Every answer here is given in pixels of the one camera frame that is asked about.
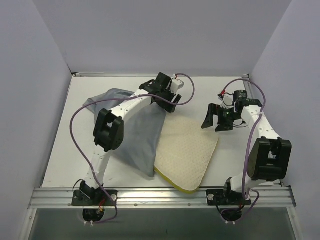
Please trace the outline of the grey pillowcase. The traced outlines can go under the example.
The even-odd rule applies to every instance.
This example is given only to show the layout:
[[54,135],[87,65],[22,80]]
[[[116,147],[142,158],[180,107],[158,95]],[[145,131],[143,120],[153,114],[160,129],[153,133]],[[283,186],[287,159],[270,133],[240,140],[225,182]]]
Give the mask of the grey pillowcase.
[[[88,98],[84,105],[95,102],[87,106],[87,109],[96,119],[101,109],[110,110],[121,103],[120,99],[133,94],[132,91],[112,88],[103,94]],[[113,156],[141,171],[145,176],[154,177],[157,146],[166,114],[165,110],[153,103],[131,117],[124,126],[124,140]]]

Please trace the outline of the cream pillow yellow edge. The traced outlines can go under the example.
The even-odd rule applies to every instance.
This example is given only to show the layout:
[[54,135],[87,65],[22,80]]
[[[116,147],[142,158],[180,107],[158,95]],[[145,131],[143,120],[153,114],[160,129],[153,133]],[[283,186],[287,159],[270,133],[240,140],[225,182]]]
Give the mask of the cream pillow yellow edge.
[[178,191],[198,190],[219,141],[212,129],[182,115],[167,115],[158,145],[154,170]]

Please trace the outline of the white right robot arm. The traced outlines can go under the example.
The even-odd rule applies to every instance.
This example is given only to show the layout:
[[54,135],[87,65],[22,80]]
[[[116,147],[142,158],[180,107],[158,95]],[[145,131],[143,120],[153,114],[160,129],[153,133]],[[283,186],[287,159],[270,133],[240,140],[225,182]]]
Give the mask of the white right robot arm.
[[229,178],[222,200],[232,205],[240,196],[246,200],[254,187],[267,182],[285,178],[292,152],[292,143],[276,133],[264,113],[264,104],[258,99],[248,98],[247,91],[236,90],[230,94],[219,94],[222,103],[208,106],[202,129],[214,125],[217,117],[216,132],[234,129],[234,122],[243,121],[250,129],[245,151],[243,172]]

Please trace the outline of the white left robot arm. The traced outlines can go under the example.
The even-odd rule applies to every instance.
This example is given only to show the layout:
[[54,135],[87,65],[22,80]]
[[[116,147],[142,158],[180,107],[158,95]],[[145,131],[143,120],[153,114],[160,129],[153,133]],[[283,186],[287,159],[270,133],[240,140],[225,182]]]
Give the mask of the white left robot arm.
[[83,200],[90,206],[101,201],[101,187],[110,157],[124,141],[125,124],[130,118],[145,107],[156,103],[168,113],[175,111],[181,95],[178,90],[184,87],[184,82],[159,73],[155,79],[139,86],[139,89],[117,106],[99,111],[95,122],[94,154],[89,161],[89,171],[80,183],[79,191]]

